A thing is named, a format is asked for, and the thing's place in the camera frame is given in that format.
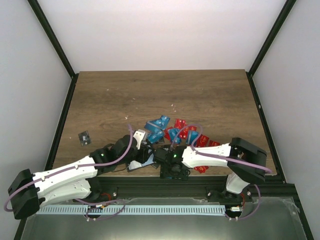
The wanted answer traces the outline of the black leather card holder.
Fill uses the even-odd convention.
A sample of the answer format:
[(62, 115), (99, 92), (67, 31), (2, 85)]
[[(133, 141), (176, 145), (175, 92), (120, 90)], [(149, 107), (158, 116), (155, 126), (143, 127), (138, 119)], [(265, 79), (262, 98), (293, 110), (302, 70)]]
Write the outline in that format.
[[(148, 166), (151, 166), (151, 167), (157, 169), (160, 165), (153, 160), (153, 164), (148, 165)], [(132, 172), (132, 171), (135, 171), (135, 170), (138, 170), (138, 169), (141, 169), (144, 167), (148, 167), (148, 166), (141, 166), (140, 163), (138, 163), (136, 160), (133, 160), (126, 165), (126, 170), (128, 172)]]

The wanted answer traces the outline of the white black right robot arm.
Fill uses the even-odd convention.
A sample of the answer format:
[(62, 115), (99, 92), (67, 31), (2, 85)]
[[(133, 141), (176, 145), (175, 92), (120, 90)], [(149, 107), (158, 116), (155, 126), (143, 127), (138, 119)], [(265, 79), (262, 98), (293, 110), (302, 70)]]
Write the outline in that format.
[(222, 188), (223, 198), (229, 202), (236, 200), (248, 185), (263, 184), (266, 173), (272, 172), (266, 167), (266, 151), (239, 137), (218, 146), (159, 147), (153, 160), (160, 164), (163, 179), (187, 180), (196, 167), (229, 168), (232, 173)]

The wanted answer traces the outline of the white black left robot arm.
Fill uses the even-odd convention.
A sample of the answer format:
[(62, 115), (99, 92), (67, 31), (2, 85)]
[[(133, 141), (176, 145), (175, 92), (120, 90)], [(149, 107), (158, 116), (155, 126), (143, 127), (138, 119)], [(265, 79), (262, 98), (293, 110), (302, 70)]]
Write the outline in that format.
[(151, 144), (135, 132), (62, 167), (35, 173), (24, 169), (8, 188), (4, 210), (12, 212), (16, 220), (22, 220), (40, 208), (66, 200), (97, 202), (102, 196), (95, 180), (97, 176), (112, 172), (118, 165), (144, 163), (153, 152)]

